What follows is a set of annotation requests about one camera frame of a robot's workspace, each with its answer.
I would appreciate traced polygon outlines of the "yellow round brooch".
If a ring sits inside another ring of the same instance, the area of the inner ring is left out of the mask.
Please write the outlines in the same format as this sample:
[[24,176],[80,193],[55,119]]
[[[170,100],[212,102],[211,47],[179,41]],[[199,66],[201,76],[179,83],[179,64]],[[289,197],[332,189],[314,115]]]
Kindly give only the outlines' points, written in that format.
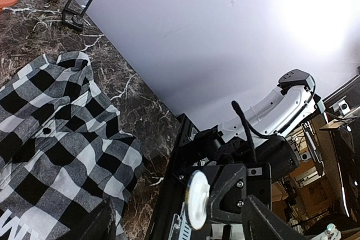
[[193,230],[200,230],[206,222],[206,209],[210,196],[210,185],[206,175],[196,170],[192,173],[186,188],[186,216]]

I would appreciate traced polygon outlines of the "black white plaid shirt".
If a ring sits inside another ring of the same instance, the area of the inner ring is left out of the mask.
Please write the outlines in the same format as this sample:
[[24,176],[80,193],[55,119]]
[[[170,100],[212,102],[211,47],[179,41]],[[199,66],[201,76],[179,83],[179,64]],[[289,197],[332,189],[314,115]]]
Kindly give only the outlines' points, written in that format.
[[1,88],[1,238],[66,239],[111,200],[115,239],[144,168],[138,140],[93,78],[89,57],[41,55]]

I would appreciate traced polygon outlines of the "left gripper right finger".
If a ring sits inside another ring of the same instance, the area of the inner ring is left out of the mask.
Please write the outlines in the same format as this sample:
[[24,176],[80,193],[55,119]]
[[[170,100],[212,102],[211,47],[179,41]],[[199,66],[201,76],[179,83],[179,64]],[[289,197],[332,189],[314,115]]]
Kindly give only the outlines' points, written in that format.
[[305,239],[253,195],[247,196],[241,215],[245,239]]

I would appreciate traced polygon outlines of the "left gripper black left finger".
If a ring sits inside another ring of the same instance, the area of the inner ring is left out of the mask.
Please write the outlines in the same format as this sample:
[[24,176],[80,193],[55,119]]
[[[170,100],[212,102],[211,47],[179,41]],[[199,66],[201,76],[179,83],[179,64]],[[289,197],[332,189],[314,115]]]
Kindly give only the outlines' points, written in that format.
[[115,218],[111,200],[107,199],[68,231],[66,239],[115,239]]

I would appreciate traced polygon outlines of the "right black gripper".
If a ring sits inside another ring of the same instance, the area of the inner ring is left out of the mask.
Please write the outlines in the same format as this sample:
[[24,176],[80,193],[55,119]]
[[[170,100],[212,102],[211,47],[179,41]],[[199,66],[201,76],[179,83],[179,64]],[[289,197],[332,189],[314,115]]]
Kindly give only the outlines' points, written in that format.
[[247,196],[253,195],[272,208],[272,170],[268,163],[196,167],[210,185],[207,218],[239,218]]

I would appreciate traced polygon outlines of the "small black brooch box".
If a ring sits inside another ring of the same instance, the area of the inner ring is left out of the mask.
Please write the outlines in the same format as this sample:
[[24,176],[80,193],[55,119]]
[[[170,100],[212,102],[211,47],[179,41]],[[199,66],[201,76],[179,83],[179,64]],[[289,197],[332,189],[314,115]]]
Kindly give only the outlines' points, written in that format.
[[77,32],[83,31],[84,16],[93,0],[68,0],[61,13],[62,24]]

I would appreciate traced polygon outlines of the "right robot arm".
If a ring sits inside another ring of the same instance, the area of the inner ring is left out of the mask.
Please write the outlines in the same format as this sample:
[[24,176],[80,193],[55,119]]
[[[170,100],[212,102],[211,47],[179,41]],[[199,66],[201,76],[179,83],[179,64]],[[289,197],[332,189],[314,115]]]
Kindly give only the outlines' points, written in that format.
[[250,196],[270,208],[273,183],[299,166],[287,136],[323,110],[313,76],[298,69],[281,76],[255,106],[231,105],[234,119],[198,132],[184,151],[185,211],[196,226],[206,220],[239,222]]

